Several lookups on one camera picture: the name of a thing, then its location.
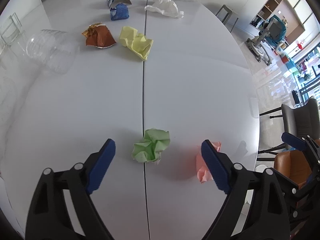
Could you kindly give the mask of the pink paper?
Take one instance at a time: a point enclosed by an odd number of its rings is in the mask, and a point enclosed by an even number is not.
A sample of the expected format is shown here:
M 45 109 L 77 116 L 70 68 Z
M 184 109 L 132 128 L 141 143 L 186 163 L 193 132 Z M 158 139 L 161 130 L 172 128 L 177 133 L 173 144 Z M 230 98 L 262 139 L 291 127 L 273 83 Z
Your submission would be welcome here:
M 202 157 L 201 146 L 197 147 L 197 155 L 195 157 L 195 169 L 197 178 L 201 184 L 213 180 L 213 176 Z

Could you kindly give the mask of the green paper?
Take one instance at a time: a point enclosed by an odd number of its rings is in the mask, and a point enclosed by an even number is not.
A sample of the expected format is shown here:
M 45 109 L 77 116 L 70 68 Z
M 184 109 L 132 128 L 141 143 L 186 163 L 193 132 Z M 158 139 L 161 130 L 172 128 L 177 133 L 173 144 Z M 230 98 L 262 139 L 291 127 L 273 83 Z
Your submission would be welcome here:
M 147 129 L 144 137 L 133 145 L 131 157 L 139 163 L 159 163 L 161 155 L 170 145 L 170 133 L 161 129 Z

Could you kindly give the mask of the brown leather seat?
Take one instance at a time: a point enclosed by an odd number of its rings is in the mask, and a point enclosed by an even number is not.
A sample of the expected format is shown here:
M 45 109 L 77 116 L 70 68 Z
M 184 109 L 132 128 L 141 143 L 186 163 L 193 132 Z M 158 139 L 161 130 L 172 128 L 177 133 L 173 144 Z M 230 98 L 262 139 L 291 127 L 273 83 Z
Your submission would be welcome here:
M 306 184 L 312 174 L 303 152 L 298 150 L 278 153 L 274 159 L 274 169 L 295 182 L 299 188 Z

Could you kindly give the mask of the grey chair with black legs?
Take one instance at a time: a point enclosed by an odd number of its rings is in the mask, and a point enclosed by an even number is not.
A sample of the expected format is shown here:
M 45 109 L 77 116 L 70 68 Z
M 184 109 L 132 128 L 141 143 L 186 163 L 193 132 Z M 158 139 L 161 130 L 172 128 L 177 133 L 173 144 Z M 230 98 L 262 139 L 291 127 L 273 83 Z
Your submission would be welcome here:
M 284 132 L 288 132 L 302 139 L 309 135 L 312 139 L 319 139 L 319 109 L 315 98 L 310 98 L 304 106 L 291 108 L 282 104 L 280 107 L 259 114 L 270 115 L 281 111 L 281 115 L 270 116 L 270 119 L 282 118 Z

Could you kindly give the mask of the grey blue exercise machine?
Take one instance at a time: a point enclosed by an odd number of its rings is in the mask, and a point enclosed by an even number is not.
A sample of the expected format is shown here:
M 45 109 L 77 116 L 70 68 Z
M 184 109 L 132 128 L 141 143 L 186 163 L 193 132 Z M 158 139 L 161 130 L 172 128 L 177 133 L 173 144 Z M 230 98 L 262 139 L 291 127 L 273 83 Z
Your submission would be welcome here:
M 265 42 L 273 50 L 277 50 L 282 44 L 285 44 L 285 35 L 287 27 L 283 20 L 277 15 L 273 15 L 262 27 L 258 36 L 246 40 L 249 50 L 255 55 L 258 62 L 262 60 L 269 66 L 272 59 L 263 46 Z

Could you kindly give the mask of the grey metal stool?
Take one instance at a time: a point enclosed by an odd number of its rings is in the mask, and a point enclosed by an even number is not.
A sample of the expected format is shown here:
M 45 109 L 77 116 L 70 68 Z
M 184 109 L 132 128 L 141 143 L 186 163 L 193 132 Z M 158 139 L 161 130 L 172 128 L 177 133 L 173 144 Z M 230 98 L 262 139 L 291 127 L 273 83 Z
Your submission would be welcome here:
M 217 11 L 215 16 L 223 23 L 223 25 L 228 23 L 233 27 L 236 26 L 239 20 L 239 14 L 225 4 Z

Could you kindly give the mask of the clear crushed plastic bottle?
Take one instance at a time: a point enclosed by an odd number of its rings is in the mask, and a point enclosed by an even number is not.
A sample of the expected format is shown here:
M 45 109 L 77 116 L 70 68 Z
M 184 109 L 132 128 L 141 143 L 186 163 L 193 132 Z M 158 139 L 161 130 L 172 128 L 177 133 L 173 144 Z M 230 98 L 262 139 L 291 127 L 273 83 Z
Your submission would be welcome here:
M 42 29 L 33 34 L 26 44 L 25 52 L 38 66 L 55 74 L 66 74 L 79 51 L 74 33 Z

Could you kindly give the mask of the clear glass cup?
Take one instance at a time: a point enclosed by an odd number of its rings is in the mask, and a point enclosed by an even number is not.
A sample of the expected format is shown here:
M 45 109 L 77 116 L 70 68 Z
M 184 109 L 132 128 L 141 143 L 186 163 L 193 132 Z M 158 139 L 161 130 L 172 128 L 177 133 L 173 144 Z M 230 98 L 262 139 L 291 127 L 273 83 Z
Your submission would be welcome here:
M 1 46 L 20 46 L 22 49 L 25 49 L 26 41 L 22 24 L 17 14 L 13 13 L 1 25 Z

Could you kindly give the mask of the brown foil snack wrapper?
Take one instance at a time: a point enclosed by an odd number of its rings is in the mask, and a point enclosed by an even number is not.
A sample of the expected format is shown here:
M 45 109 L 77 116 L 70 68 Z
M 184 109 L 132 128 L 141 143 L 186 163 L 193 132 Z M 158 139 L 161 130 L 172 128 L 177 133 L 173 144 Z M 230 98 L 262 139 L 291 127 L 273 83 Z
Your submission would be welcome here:
M 86 46 L 90 47 L 105 49 L 117 43 L 107 25 L 102 23 L 90 25 L 82 35 L 86 38 Z

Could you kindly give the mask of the crumpled white tissue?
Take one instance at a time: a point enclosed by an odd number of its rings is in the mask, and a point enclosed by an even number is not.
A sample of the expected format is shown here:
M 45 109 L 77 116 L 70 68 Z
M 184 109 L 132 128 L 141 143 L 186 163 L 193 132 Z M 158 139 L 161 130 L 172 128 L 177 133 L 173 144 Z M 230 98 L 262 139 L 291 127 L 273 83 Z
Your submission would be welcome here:
M 171 18 L 183 18 L 184 12 L 180 11 L 173 0 L 153 0 L 152 5 L 146 5 L 145 11 L 157 12 Z

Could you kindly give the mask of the crumpled yellow paper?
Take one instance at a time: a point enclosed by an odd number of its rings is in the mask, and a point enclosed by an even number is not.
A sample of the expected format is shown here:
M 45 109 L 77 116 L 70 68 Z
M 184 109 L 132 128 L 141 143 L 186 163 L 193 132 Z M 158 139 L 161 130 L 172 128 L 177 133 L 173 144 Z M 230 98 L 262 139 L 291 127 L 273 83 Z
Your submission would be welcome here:
M 123 26 L 119 35 L 120 44 L 133 53 L 141 60 L 146 61 L 153 45 L 153 40 L 139 33 L 137 29 L 130 26 Z

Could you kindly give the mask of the small blue crumpled wrapper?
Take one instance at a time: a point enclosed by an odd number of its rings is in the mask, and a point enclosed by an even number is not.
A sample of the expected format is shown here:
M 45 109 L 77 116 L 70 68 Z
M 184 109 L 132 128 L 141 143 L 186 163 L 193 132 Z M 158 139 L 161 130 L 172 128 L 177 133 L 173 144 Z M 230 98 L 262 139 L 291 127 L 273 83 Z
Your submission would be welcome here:
M 110 16 L 112 21 L 126 20 L 129 18 L 129 9 L 124 3 L 119 3 L 110 9 Z

